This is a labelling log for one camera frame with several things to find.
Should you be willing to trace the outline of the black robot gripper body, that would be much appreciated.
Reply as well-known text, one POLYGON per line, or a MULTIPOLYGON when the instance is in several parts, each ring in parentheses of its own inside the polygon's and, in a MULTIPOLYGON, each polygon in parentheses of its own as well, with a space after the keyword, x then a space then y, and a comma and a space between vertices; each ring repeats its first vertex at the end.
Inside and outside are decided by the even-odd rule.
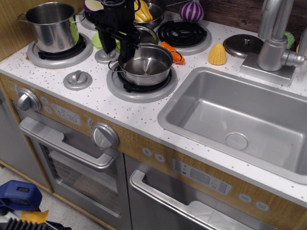
POLYGON ((135 9, 133 0, 102 0, 103 9, 93 13, 95 28, 101 36, 139 38, 135 28, 135 9))

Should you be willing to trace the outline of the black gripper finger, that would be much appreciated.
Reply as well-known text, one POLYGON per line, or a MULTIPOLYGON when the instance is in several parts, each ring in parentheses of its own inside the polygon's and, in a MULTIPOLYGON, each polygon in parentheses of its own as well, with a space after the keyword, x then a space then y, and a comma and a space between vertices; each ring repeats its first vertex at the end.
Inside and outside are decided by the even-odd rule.
POLYGON ((135 51, 141 47, 140 36, 123 35, 120 37, 120 60, 128 62, 135 56, 135 51))
POLYGON ((114 37, 116 33, 115 30, 98 31, 99 39, 106 54, 109 54, 116 48, 116 39, 114 37))

